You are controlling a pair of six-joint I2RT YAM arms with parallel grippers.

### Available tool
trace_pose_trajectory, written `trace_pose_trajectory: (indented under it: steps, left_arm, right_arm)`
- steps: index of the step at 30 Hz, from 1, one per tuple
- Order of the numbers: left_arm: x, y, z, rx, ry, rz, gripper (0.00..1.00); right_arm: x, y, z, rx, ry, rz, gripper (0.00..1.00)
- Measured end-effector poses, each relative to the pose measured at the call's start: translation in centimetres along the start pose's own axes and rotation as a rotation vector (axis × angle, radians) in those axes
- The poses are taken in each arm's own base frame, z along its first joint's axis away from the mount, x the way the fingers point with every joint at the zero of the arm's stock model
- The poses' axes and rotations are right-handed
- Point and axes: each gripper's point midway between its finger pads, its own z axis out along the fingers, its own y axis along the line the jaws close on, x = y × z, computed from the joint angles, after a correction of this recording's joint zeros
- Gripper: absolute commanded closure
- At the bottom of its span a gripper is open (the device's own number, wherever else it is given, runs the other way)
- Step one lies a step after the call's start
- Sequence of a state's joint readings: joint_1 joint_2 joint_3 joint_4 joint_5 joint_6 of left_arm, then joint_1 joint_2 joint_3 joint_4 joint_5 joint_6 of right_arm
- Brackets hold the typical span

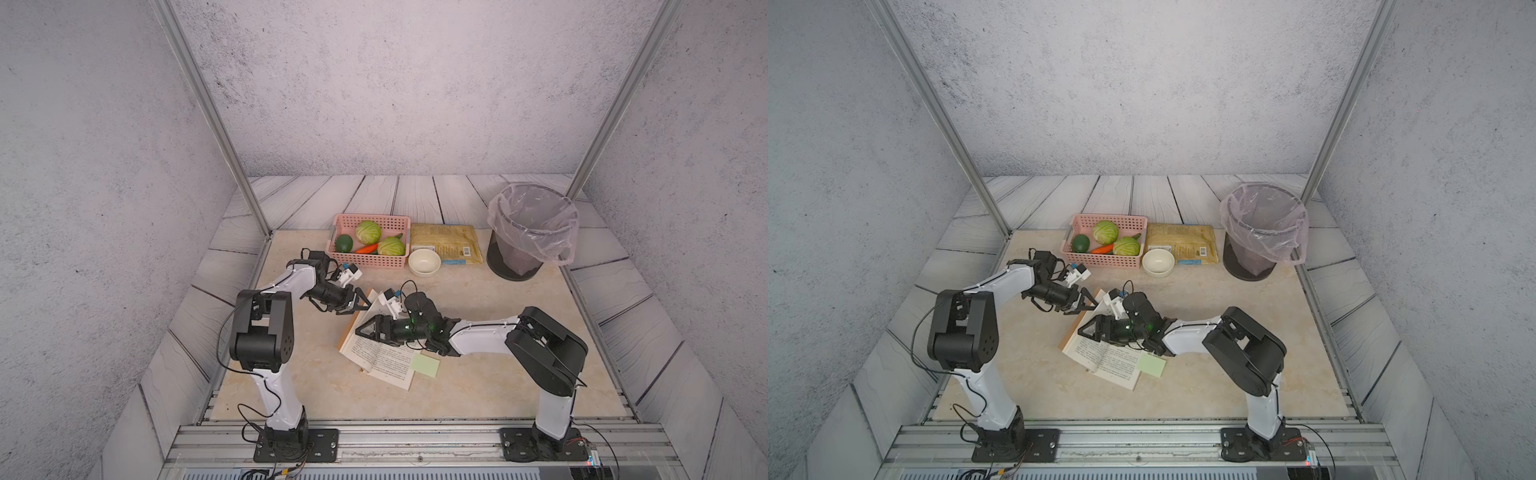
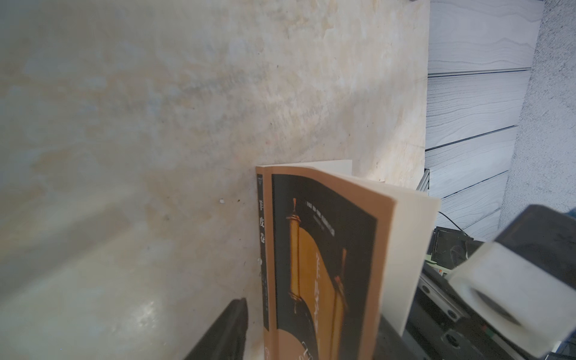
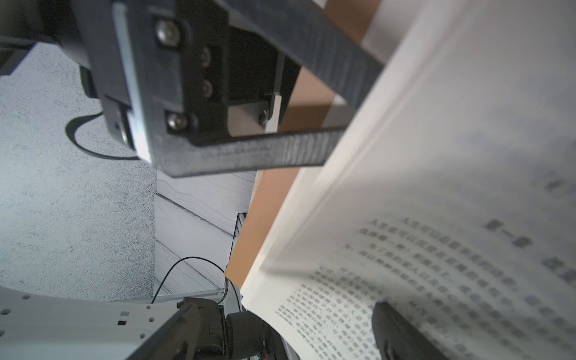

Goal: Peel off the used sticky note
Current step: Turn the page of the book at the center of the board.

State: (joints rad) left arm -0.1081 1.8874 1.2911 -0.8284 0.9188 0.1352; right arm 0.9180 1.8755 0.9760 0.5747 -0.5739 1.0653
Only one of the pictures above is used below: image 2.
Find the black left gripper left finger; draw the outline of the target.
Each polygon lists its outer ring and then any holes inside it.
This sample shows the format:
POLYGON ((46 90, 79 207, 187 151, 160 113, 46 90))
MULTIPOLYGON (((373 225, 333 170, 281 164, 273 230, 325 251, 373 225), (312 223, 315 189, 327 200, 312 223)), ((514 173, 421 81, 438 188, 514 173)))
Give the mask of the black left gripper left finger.
POLYGON ((234 299, 184 359, 243 360, 247 331, 247 300, 234 299))

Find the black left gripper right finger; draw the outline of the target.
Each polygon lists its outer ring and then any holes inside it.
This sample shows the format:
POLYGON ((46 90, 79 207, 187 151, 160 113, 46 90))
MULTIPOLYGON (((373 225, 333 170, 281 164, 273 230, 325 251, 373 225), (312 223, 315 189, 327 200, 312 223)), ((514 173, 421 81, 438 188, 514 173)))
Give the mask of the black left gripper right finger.
POLYGON ((410 360, 414 355, 384 316, 380 316, 373 360, 410 360))

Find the brown paperback book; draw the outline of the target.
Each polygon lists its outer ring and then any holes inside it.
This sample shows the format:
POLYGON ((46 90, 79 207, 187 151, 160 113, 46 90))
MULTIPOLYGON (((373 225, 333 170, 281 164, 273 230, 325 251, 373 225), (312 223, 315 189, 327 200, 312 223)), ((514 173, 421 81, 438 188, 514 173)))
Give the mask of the brown paperback book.
POLYGON ((350 160, 256 168, 266 359, 371 359, 406 326, 440 200, 350 160))

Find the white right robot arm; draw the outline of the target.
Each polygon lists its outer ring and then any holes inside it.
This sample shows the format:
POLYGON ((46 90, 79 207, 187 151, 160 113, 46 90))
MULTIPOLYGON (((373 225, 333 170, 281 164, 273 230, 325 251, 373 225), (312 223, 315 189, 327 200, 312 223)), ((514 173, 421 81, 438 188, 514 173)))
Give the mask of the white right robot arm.
POLYGON ((575 332, 575 211, 529 205, 447 280, 504 338, 544 356, 575 332))

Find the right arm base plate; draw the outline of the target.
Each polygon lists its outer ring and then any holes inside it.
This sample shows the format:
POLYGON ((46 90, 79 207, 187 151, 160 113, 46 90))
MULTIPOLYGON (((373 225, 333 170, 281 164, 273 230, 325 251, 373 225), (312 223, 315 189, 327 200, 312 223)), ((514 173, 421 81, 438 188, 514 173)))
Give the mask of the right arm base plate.
POLYGON ((483 241, 477 241, 459 230, 438 226, 433 231, 424 261, 445 277, 483 244, 483 241))

